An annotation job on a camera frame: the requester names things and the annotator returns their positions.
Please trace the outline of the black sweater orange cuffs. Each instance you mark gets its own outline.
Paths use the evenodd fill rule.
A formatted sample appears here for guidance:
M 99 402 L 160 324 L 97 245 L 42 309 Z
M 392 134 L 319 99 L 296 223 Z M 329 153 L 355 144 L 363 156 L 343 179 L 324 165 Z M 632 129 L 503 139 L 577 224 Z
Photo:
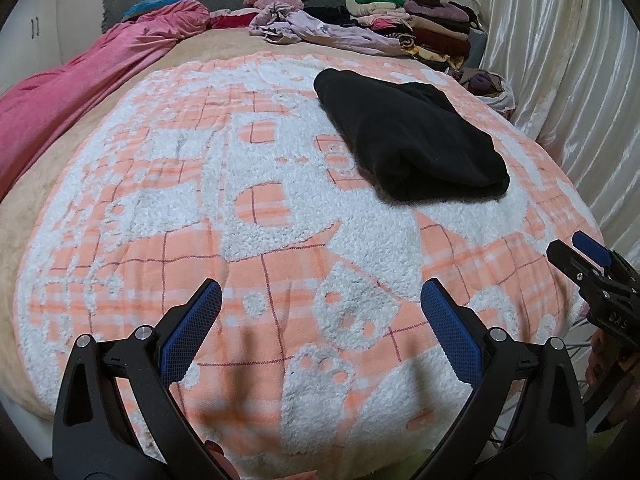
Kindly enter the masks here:
M 328 68 L 314 78 L 314 91 L 359 165 L 394 200 L 506 194 L 510 177 L 491 136 L 431 84 L 393 84 Z

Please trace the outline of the white bag with clothes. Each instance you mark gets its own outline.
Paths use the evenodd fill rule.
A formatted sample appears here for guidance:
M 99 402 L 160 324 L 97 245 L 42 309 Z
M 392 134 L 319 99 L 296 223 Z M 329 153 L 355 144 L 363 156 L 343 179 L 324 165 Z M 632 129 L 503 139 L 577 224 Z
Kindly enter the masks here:
M 499 115 L 511 118 L 516 109 L 515 96 L 510 84 L 500 75 L 471 67 L 450 70 L 448 75 Z

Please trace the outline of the stack of folded clothes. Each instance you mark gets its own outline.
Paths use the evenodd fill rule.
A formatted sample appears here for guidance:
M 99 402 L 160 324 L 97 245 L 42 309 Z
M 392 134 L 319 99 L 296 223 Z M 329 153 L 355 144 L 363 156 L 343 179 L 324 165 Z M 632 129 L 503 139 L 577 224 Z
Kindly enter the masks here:
M 320 21 L 369 29 L 399 41 L 408 55 L 435 70 L 477 68 L 486 32 L 469 6 L 444 0 L 345 0 L 340 6 L 308 6 Z

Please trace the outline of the peach white plaid blanket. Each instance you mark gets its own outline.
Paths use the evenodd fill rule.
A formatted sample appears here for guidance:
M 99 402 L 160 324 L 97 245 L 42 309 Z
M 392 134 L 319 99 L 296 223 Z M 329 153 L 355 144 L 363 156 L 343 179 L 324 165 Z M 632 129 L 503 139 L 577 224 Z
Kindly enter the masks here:
M 510 176 L 480 203 L 396 205 L 322 110 L 326 68 L 444 92 Z M 434 448 L 469 395 L 420 310 L 438 278 L 512 337 L 563 335 L 582 302 L 546 260 L 600 231 L 552 158 L 450 77 L 382 58 L 253 55 L 145 77 L 55 175 L 14 295 L 52 411 L 74 340 L 129 335 L 206 278 L 224 304 L 178 402 L 245 477 L 355 479 Z

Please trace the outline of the white satin curtain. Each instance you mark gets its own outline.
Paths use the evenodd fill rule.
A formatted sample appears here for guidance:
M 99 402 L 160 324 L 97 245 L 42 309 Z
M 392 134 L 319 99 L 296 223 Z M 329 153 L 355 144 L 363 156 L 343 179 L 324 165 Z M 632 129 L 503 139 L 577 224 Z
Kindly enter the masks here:
M 639 261 L 639 31 L 620 0 L 474 0 L 514 125 L 573 182 L 605 244 Z

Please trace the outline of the pink velvet duvet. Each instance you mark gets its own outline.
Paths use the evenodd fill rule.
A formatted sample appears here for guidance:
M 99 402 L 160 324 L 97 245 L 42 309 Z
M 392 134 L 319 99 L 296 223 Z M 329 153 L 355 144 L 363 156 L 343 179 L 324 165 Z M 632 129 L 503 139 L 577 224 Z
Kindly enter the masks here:
M 180 0 L 111 27 L 67 63 L 32 75 L 1 96 L 1 194 L 63 133 L 179 41 L 205 32 L 209 10 Z

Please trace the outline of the dark red cloth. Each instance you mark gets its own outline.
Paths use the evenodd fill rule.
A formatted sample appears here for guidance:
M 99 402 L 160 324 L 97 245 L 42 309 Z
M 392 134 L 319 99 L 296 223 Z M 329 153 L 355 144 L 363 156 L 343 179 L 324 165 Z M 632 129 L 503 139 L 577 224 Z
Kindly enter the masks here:
M 255 8 L 221 9 L 209 14 L 209 27 L 211 29 L 247 28 L 258 14 L 259 10 Z

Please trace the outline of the lilac crumpled garment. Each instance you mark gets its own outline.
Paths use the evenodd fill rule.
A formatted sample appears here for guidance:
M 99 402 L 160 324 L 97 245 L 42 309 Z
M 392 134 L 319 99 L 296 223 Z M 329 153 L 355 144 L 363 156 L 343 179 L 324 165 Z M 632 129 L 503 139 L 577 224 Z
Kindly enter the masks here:
M 326 24 L 304 10 L 286 3 L 271 3 L 248 25 L 252 36 L 270 44 L 309 42 L 368 55 L 404 56 L 407 52 L 396 38 L 385 37 L 359 26 Z

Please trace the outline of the white wardrobe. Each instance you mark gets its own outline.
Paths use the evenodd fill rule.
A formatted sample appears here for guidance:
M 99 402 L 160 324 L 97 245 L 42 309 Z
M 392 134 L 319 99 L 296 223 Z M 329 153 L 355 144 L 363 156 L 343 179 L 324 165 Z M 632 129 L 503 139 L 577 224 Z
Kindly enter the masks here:
M 1 93 L 61 64 L 58 0 L 18 0 L 1 29 Z

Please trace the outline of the blue teal cloth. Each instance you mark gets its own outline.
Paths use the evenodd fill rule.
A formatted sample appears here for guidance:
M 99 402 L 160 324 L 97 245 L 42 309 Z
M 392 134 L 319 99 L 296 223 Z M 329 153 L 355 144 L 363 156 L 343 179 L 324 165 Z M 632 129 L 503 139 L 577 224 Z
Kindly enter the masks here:
M 122 22 L 132 21 L 140 15 L 157 10 L 168 4 L 173 4 L 182 0 L 141 0 L 130 6 L 130 8 L 122 14 L 120 19 Z

